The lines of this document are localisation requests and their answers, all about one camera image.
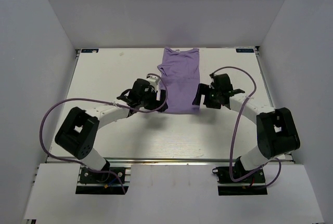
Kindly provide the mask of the purple t shirt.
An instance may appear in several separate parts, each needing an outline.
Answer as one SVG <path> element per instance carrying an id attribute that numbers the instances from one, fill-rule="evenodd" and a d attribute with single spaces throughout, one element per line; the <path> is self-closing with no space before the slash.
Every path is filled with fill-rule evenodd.
<path id="1" fill-rule="evenodd" d="M 180 51 L 164 49 L 162 63 L 157 66 L 168 90 L 166 114 L 196 114 L 199 106 L 193 105 L 198 85 L 200 52 L 198 48 Z"/>

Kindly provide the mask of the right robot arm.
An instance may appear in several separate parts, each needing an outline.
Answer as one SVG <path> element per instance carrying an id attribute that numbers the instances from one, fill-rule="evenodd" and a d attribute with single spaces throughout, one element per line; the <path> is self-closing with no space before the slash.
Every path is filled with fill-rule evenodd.
<path id="1" fill-rule="evenodd" d="M 212 83 L 198 85 L 193 104 L 210 109 L 227 107 L 256 125 L 257 145 L 246 154 L 233 159 L 229 155 L 229 175 L 233 182 L 246 182 L 269 161 L 300 148 L 300 139 L 287 108 L 260 106 L 242 89 L 234 89 L 227 74 L 211 74 Z"/>

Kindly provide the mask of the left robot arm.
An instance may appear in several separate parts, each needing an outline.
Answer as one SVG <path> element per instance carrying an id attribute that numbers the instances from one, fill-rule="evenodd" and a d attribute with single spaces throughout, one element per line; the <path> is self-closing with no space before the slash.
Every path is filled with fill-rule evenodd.
<path id="1" fill-rule="evenodd" d="M 101 101 L 101 106 L 89 110 L 72 108 L 55 135 L 55 143 L 91 169 L 97 181 L 104 182 L 110 176 L 110 165 L 94 149 L 98 130 L 138 112 L 163 112 L 168 108 L 167 97 L 162 78 L 150 73 L 146 79 L 138 78 L 113 102 Z"/>

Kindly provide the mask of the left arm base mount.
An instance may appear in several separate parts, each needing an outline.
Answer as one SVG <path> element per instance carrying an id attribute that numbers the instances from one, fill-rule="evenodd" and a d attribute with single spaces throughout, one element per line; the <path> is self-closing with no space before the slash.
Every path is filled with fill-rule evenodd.
<path id="1" fill-rule="evenodd" d="M 130 170 L 110 167 L 112 173 L 95 173 L 86 167 L 79 170 L 75 193 L 77 195 L 125 195 L 130 185 Z"/>

